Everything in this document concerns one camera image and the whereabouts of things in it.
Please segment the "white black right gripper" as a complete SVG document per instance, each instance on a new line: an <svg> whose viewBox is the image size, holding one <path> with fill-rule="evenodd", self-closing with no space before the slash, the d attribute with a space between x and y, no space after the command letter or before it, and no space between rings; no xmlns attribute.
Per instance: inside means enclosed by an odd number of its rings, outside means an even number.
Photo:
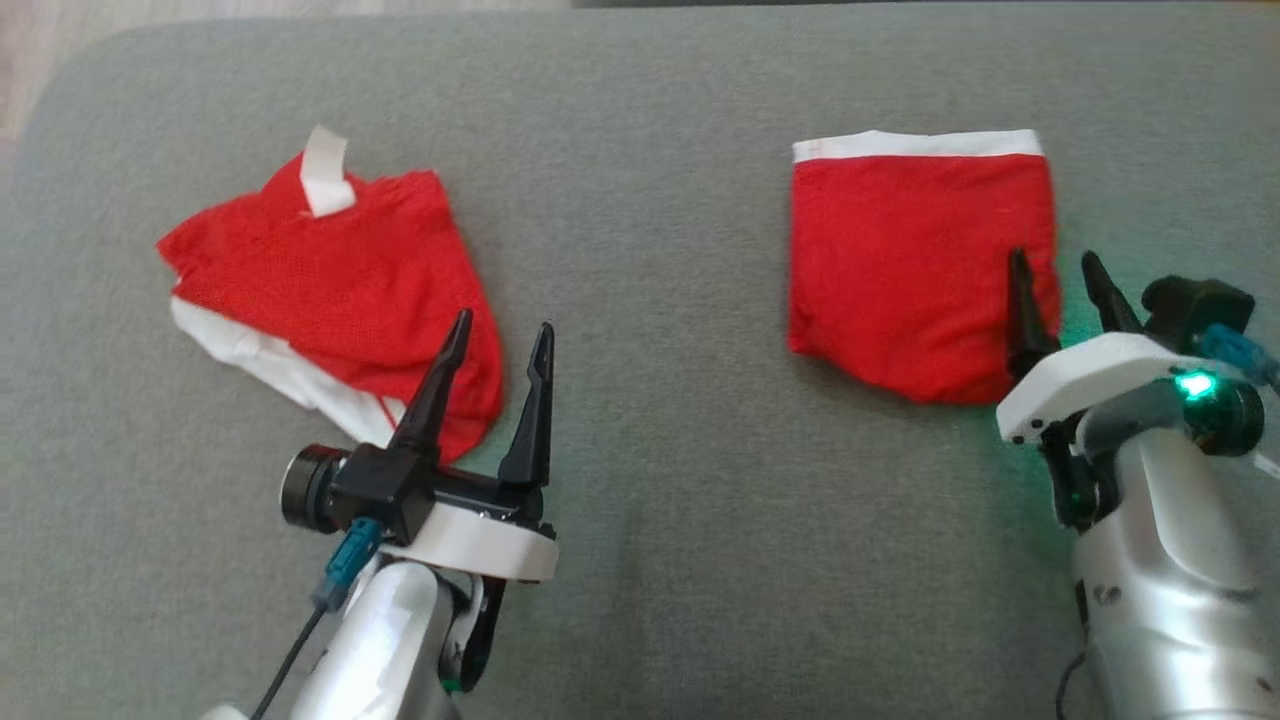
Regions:
<svg viewBox="0 0 1280 720"><path fill-rule="evenodd" d="M1055 421L1198 368L1197 357L1143 336L1143 323L1097 252L1082 255L1082 274L1106 333L1060 350L1059 337L1044 324L1024 249L1012 249L1007 256L1006 368L1018 382L996 407L1005 442L1037 442Z"/></svg>

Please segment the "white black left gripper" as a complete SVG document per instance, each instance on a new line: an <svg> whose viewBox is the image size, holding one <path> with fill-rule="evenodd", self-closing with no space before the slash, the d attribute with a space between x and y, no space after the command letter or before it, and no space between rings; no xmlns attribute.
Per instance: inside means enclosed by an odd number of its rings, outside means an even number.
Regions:
<svg viewBox="0 0 1280 720"><path fill-rule="evenodd" d="M389 450L442 456L451 391L465 363L474 311L462 309L433 365L406 405ZM543 520L550 482L556 333L543 322L527 364L527 395L498 479L453 468L430 475L435 503L413 542L383 546L390 559L507 582L543 583L559 561L557 534Z"/></svg>

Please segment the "red shorts with white trim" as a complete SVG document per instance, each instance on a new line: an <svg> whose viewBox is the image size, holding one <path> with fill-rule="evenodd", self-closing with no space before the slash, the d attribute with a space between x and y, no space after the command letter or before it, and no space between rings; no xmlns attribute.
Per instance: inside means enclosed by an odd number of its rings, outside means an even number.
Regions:
<svg viewBox="0 0 1280 720"><path fill-rule="evenodd" d="M1009 254L1051 333L1062 292L1050 163L1033 129L865 131L792 146L788 347L916 404L991 405Z"/></svg>

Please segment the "red basketball jersey white undershirt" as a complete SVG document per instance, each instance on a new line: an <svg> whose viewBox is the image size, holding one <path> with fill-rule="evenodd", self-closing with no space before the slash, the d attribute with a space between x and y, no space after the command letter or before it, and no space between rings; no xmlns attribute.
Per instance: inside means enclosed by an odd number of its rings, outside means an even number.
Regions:
<svg viewBox="0 0 1280 720"><path fill-rule="evenodd" d="M504 407L504 359L480 275L434 170L362 179L316 127L260 190L157 241L175 325L360 443L387 445L454 319L472 313L439 445L476 448Z"/></svg>

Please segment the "black cylinder on left gripper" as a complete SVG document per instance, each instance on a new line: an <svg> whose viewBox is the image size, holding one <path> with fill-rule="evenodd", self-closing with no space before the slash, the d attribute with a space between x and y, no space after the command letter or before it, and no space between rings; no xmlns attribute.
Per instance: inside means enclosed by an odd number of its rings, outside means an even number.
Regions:
<svg viewBox="0 0 1280 720"><path fill-rule="evenodd" d="M324 445L297 452L280 488L280 511L289 525L324 536L338 532L330 516L330 486L348 456L348 451Z"/></svg>

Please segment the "black cylinder on gripper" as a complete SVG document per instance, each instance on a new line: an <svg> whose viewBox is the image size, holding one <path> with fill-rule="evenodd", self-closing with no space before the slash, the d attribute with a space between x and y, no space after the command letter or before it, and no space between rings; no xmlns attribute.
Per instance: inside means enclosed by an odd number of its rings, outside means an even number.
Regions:
<svg viewBox="0 0 1280 720"><path fill-rule="evenodd" d="M280 511L289 525L324 536L338 532L330 516L330 486L348 456L348 451L324 445L297 452L280 488Z"/></svg>
<svg viewBox="0 0 1280 720"><path fill-rule="evenodd" d="M1169 375L1178 396L1174 429L1202 454L1242 457L1258 446L1265 407L1252 384L1206 368L1172 366Z"/></svg>

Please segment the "black cylinder on right gripper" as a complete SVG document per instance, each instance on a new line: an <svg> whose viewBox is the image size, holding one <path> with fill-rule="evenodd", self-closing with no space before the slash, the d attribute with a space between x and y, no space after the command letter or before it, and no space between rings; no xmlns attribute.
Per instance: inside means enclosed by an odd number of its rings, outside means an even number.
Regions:
<svg viewBox="0 0 1280 720"><path fill-rule="evenodd" d="M1252 384L1206 368L1172 366L1169 375L1178 396L1174 429L1202 454L1242 457L1258 446L1265 407Z"/></svg>

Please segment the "grey fabric sofa seat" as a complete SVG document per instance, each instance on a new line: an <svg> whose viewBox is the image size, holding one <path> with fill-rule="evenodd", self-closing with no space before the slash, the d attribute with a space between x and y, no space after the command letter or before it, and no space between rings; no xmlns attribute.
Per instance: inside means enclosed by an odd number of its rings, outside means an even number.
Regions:
<svg viewBox="0 0 1280 720"><path fill-rule="evenodd" d="M0 196L0 720L251 710L335 541L282 473L329 420L170 319L155 243L315 126L426 167L500 328L506 454L556 328L556 577L467 720L1050 720L1080 639L1037 455L983 407L792 355L791 146L1030 128L1064 338L1080 255L1258 301L1280 350L1280 6L959 4L206 22L46 87Z"/></svg>

